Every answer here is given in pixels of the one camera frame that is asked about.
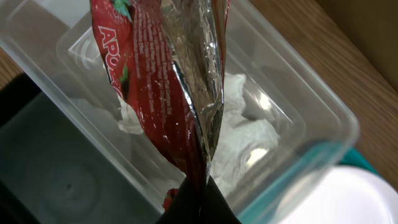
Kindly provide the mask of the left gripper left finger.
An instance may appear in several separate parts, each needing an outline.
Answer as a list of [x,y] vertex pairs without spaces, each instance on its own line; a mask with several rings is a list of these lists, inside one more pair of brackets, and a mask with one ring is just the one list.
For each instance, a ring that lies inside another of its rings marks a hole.
[[200,198],[190,180],[185,179],[157,224],[197,224],[199,220]]

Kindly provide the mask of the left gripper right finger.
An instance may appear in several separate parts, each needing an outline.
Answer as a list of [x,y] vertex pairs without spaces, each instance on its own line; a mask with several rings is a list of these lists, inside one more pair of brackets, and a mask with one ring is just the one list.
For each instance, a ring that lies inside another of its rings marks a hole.
[[202,224],[241,224],[230,209],[212,176],[209,176],[200,209]]

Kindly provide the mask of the red snack wrapper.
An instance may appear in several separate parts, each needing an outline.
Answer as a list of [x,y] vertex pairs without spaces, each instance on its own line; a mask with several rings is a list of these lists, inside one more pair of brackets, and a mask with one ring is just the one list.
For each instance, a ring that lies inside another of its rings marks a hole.
[[228,9],[228,1],[90,2],[95,41],[127,117],[197,196],[220,136]]

